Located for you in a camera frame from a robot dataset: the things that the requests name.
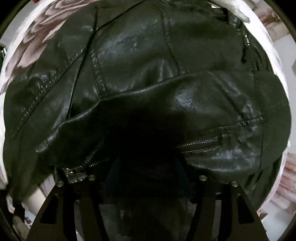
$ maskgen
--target metal screw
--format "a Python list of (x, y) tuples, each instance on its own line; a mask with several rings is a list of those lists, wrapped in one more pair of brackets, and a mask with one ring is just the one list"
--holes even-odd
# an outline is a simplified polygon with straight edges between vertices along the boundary
[(239, 184), (236, 181), (232, 181), (231, 185), (233, 185), (235, 188), (239, 186)]
[(201, 181), (206, 181), (206, 180), (207, 180), (207, 177), (206, 177), (205, 175), (201, 175), (201, 176), (200, 176), (200, 180), (201, 180)]
[(60, 187), (62, 187), (64, 185), (64, 182), (63, 181), (58, 181), (57, 182), (57, 186), (60, 188)]
[(94, 181), (96, 179), (96, 176), (95, 175), (89, 175), (89, 180), (90, 181)]

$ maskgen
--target leather jacket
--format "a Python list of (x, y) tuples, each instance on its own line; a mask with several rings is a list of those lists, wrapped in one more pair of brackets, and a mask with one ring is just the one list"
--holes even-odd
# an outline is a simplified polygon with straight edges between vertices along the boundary
[(73, 14), (8, 86), (8, 191), (53, 167), (174, 151), (206, 175), (268, 195), (290, 134), (289, 102), (242, 22), (202, 0), (102, 0)]

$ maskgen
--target zippered pocket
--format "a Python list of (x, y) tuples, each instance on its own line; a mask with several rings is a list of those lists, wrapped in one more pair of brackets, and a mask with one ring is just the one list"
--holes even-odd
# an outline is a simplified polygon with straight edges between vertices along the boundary
[(176, 147), (181, 153), (210, 150), (220, 146), (220, 138), (213, 137), (181, 144)]

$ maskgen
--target jacket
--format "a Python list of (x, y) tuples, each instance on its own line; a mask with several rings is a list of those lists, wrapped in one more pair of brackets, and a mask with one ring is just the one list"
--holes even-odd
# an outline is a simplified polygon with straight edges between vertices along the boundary
[(259, 208), (287, 146), (289, 102), (239, 19), (202, 0), (92, 3), (8, 86), (4, 164), (15, 201), (57, 169), (177, 151)]

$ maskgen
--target silver bolt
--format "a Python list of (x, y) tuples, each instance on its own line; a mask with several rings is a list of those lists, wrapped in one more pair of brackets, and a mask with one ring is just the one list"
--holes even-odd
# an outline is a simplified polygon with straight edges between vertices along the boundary
[(89, 175), (89, 180), (90, 181), (94, 181), (96, 179), (96, 176), (95, 175)]
[(64, 185), (64, 182), (63, 181), (58, 181), (57, 182), (57, 186), (60, 188), (60, 187), (62, 187)]
[(206, 177), (205, 175), (201, 175), (201, 176), (200, 176), (200, 180), (201, 180), (201, 181), (206, 181), (206, 180), (207, 180), (207, 177)]
[(239, 186), (239, 184), (236, 181), (232, 181), (231, 185), (233, 185), (235, 188)]

